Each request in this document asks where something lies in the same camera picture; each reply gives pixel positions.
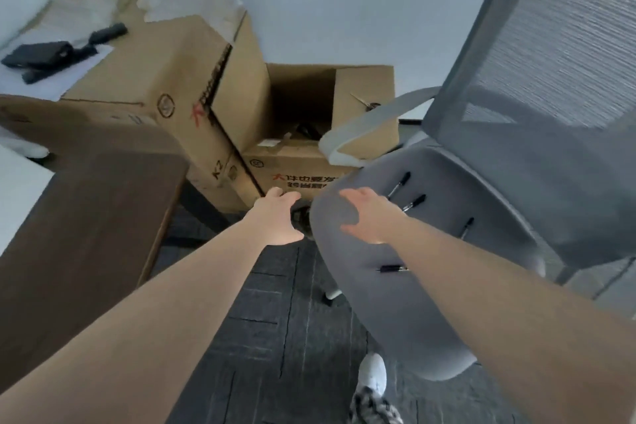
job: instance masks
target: chair seat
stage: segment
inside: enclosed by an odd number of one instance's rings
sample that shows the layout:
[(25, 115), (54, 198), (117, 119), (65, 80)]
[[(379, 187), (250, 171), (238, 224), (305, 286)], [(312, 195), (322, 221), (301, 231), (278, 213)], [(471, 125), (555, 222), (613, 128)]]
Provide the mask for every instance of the chair seat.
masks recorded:
[(316, 243), (362, 324), (411, 372), (446, 380), (475, 362), (471, 351), (414, 275), (376, 271), (401, 263), (391, 247), (367, 244), (340, 231), (341, 224), (357, 221), (357, 213), (339, 190), (368, 186), (386, 195), (407, 171), (411, 178), (392, 201), (404, 206), (427, 195), (409, 216), (455, 236), (474, 218), (467, 242), (540, 275), (545, 265), (529, 228), (514, 210), (469, 169), (426, 141), (378, 158), (329, 185), (314, 200), (310, 220)]

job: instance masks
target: hand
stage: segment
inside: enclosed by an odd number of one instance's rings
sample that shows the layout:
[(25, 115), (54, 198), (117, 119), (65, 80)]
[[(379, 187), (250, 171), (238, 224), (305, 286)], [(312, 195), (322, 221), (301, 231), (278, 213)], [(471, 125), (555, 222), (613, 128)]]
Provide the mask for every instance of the hand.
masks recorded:
[(291, 206), (300, 199), (300, 193), (283, 194), (278, 187), (271, 188), (264, 198), (254, 203), (243, 222), (254, 227), (265, 244), (287, 244), (302, 240), (305, 235), (291, 226)]
[(398, 206), (371, 188), (341, 190), (340, 195), (358, 211), (358, 223), (342, 225), (340, 229), (366, 243), (386, 243), (396, 223), (408, 218)]

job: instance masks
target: white sneaker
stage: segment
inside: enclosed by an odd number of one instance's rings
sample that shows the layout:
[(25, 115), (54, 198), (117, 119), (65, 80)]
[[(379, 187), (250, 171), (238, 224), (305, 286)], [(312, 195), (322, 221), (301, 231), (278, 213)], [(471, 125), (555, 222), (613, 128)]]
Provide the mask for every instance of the white sneaker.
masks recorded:
[(356, 391), (363, 387), (370, 387), (381, 396), (387, 388), (387, 368), (379, 354), (368, 353), (362, 359), (358, 370), (358, 385)]

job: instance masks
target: gray office chair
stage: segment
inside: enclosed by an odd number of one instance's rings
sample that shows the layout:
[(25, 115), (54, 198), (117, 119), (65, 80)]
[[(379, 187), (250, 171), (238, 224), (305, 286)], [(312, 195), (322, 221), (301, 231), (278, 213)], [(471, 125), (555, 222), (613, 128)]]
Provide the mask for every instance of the gray office chair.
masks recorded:
[[(340, 154), (428, 99), (430, 136), (375, 161)], [(636, 253), (636, 0), (485, 0), (441, 88), (405, 94), (321, 140), (332, 164), (360, 170), (328, 186), (310, 211), (315, 240), (355, 313), (389, 355), (429, 380), (475, 361), (386, 245), (339, 230), (354, 223), (342, 188), (369, 186), (412, 217), (543, 274), (530, 229), (573, 268)]]

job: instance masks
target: left hand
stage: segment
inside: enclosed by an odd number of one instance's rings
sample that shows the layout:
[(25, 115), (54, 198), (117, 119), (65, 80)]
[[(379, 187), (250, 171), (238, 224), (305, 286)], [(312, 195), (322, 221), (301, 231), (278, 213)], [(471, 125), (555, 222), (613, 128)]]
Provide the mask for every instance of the left hand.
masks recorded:
[(283, 194), (278, 187), (271, 188), (267, 195), (254, 203), (243, 222), (254, 227), (265, 244), (287, 244), (302, 240), (305, 235), (291, 225), (291, 206), (300, 199), (300, 193)]

